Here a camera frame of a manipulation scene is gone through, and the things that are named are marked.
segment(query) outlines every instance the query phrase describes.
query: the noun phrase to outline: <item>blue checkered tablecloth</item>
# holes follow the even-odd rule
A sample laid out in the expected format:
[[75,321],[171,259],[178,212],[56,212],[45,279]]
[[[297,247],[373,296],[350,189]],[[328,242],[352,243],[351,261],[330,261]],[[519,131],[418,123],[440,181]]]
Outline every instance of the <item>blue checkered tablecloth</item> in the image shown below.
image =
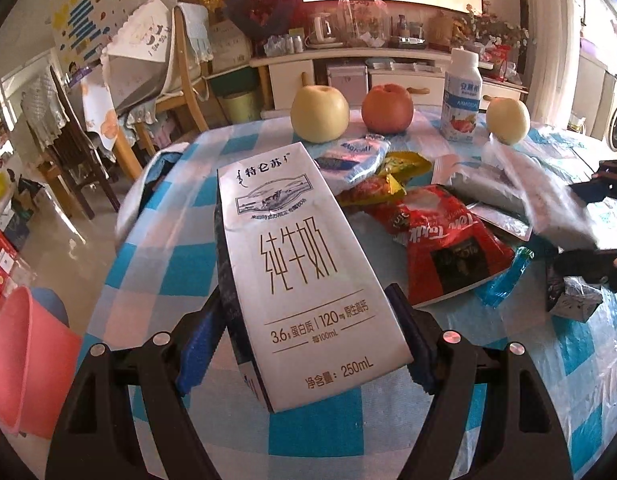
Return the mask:
[[[479,158],[487,140],[483,117],[480,121],[472,144],[449,143],[438,131],[439,109],[422,109],[407,132],[392,139],[392,149],[413,150],[429,160],[449,153]],[[352,112],[345,135],[366,132],[359,112]],[[155,332],[172,330],[183,314],[200,309],[217,283],[217,168],[298,140],[288,118],[200,136],[160,184],[122,246],[82,354],[99,341],[113,349],[139,346]],[[313,156],[326,148],[307,146]],[[613,157],[597,140],[548,127],[532,129],[518,149],[567,180],[587,179],[597,161]],[[617,203],[607,200],[594,207],[608,224],[617,221]],[[368,216],[349,220],[381,284],[397,282],[407,290],[405,249]],[[617,244],[617,233],[608,229],[610,243]],[[474,344],[503,348],[510,340],[524,343],[556,406],[579,478],[617,431],[617,295],[605,293],[605,303],[586,324],[552,317],[544,309],[544,271],[542,261],[533,263],[496,310],[470,292],[428,310],[442,328],[458,330]],[[467,471],[474,453],[484,399],[485,386],[476,386],[456,475]],[[165,478],[139,388],[132,392],[132,403],[148,469]],[[431,397],[401,368],[331,399],[271,415],[243,383],[224,333],[204,381],[185,404],[226,480],[394,480]]]

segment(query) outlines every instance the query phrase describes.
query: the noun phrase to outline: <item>apple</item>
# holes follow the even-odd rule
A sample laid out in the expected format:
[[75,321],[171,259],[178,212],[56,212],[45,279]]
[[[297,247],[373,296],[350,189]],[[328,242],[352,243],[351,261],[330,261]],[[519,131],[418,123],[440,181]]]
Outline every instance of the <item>apple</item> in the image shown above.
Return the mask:
[[486,110],[486,127],[504,144],[520,142],[530,130],[528,108],[517,99],[496,97]]
[[304,86],[290,107],[290,123],[295,133],[308,142],[337,139],[346,131],[350,120],[348,101],[332,86]]
[[373,86],[361,104],[366,127],[382,135],[403,132],[411,124],[414,112],[408,90],[395,84]]

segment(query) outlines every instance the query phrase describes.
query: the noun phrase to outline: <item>bottle cap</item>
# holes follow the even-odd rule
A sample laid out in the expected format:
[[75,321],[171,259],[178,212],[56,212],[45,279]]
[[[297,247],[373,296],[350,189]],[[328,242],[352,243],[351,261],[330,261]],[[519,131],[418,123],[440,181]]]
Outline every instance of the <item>bottle cap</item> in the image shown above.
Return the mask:
[[458,63],[463,66],[477,68],[479,65],[479,56],[475,52],[454,48],[450,53],[450,59],[453,63]]

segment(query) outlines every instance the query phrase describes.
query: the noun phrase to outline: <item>drawer handle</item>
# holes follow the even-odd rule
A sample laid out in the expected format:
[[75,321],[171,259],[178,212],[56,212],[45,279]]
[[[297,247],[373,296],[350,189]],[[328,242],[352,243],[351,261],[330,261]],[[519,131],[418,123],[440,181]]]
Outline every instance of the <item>drawer handle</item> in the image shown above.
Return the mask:
[[413,88],[412,86],[409,86],[407,90],[409,94],[413,95],[428,95],[431,93],[430,88]]

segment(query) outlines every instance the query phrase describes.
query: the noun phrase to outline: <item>yogurt bottle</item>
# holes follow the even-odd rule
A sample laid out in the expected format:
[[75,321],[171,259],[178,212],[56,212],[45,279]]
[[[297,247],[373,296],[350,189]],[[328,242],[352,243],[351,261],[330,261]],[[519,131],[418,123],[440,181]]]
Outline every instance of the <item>yogurt bottle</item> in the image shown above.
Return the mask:
[[482,99],[482,76],[478,65],[476,53],[453,49],[441,107],[441,133],[448,140],[473,142]]

